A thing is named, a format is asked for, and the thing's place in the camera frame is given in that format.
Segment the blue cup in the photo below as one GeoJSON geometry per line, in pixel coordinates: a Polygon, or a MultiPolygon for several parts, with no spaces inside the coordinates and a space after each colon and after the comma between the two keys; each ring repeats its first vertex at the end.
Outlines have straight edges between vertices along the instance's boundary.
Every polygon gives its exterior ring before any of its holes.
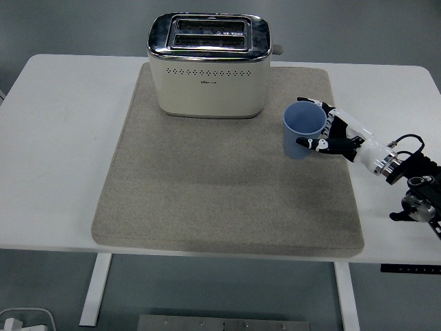
{"type": "Polygon", "coordinates": [[[283,150],[292,159],[304,159],[309,148],[296,143],[298,137],[317,139],[326,124],[325,111],[315,103],[298,101],[283,113],[283,150]]]}

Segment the toaster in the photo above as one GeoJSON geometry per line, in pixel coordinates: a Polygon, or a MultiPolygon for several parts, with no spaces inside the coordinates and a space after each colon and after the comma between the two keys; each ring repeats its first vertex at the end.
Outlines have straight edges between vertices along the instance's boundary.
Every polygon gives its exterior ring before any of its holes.
{"type": "Polygon", "coordinates": [[[159,106],[170,115],[244,119],[263,109],[272,43],[260,17],[164,14],[147,53],[159,106]]]}

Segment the beige felt mat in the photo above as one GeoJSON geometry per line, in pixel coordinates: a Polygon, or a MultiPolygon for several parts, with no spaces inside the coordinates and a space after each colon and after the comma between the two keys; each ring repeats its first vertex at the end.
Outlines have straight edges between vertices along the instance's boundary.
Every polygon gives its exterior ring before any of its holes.
{"type": "Polygon", "coordinates": [[[188,252],[350,257],[364,242],[343,157],[283,152],[296,97],[334,104],[324,70],[271,68],[253,119],[163,112],[146,63],[92,224],[102,245],[188,252]]]}

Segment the toaster ventilation hole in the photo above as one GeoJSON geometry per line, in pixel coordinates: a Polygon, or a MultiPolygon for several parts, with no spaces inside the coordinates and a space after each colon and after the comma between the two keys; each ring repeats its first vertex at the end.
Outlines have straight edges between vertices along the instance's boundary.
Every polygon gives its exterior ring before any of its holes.
{"type": "Polygon", "coordinates": [[[181,75],[193,75],[193,76],[213,76],[213,77],[243,77],[251,76],[251,70],[189,70],[189,69],[171,69],[167,68],[166,72],[168,74],[181,74],[181,75]]]}

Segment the robotic hand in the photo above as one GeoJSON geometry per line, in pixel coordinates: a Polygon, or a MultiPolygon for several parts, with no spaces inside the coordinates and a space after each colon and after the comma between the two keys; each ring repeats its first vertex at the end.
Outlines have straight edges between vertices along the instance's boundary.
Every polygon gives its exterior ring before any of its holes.
{"type": "Polygon", "coordinates": [[[441,239],[441,166],[422,154],[424,141],[421,137],[406,134],[384,146],[344,110],[313,99],[299,97],[297,100],[313,102],[327,114],[322,139],[297,138],[298,144],[320,153],[342,154],[350,162],[362,163],[370,172],[384,175],[391,185],[406,177],[409,191],[401,200],[403,211],[392,212],[390,218],[394,221],[427,222],[441,239]],[[418,139],[421,147],[414,153],[395,152],[393,148],[407,137],[418,139]],[[400,160],[400,154],[408,154],[409,157],[400,160]]]}

